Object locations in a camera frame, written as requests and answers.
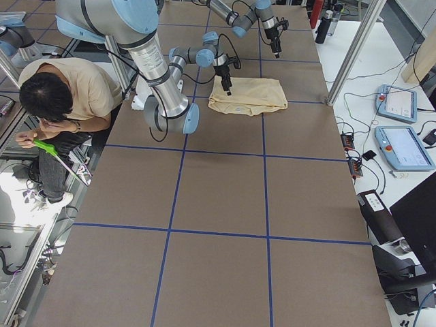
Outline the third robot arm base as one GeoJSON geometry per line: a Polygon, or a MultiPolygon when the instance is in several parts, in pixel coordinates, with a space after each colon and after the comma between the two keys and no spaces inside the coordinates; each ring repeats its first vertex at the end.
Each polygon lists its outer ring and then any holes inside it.
{"type": "Polygon", "coordinates": [[[42,58],[40,47],[24,22],[18,19],[6,20],[1,24],[1,49],[19,68],[42,58]]]}

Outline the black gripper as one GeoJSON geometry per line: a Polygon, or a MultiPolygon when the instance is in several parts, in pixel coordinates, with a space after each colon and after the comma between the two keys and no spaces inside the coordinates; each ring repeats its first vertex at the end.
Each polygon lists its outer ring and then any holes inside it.
{"type": "Polygon", "coordinates": [[[285,18],[281,20],[270,18],[264,21],[264,31],[267,39],[270,41],[269,45],[276,59],[280,57],[280,52],[282,51],[280,40],[281,33],[282,31],[286,31],[288,27],[289,22],[285,18]]]}
{"type": "Polygon", "coordinates": [[[241,62],[238,56],[228,57],[219,56],[215,59],[213,63],[215,75],[221,78],[221,85],[227,96],[231,96],[232,92],[230,88],[232,87],[230,66],[235,69],[241,68],[241,62]]]}

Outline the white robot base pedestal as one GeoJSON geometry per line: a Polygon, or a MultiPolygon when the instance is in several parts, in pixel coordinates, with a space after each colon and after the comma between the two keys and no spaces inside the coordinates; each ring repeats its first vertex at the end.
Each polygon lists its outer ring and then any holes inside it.
{"type": "Polygon", "coordinates": [[[138,77],[136,93],[141,104],[145,104],[150,96],[158,101],[159,113],[169,119],[180,116],[186,111],[189,101],[177,87],[183,69],[164,65],[147,72],[142,72],[145,80],[138,77]]]}

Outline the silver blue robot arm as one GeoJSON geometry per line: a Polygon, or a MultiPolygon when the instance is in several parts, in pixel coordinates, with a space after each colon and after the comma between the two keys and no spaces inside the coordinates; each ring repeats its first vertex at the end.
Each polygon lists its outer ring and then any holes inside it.
{"type": "Polygon", "coordinates": [[[175,48],[167,61],[157,41],[159,23],[155,1],[57,1],[57,26],[64,35],[92,43],[112,36],[128,51],[151,89],[144,117],[151,129],[192,134],[200,110],[178,89],[187,64],[213,66],[225,92],[232,86],[229,66],[240,68],[238,57],[229,57],[215,32],[206,33],[200,47],[175,48]]]}
{"type": "Polygon", "coordinates": [[[273,5],[271,1],[254,1],[248,4],[245,1],[234,1],[230,7],[223,1],[199,1],[200,5],[205,5],[211,9],[216,15],[222,18],[228,26],[232,28],[235,36],[242,38],[250,30],[250,28],[258,23],[262,26],[268,45],[278,59],[282,52],[281,48],[281,34],[289,27],[289,22],[285,18],[279,19],[273,12],[273,5]],[[239,14],[234,9],[234,3],[242,3],[247,6],[247,11],[244,14],[239,14]]]}

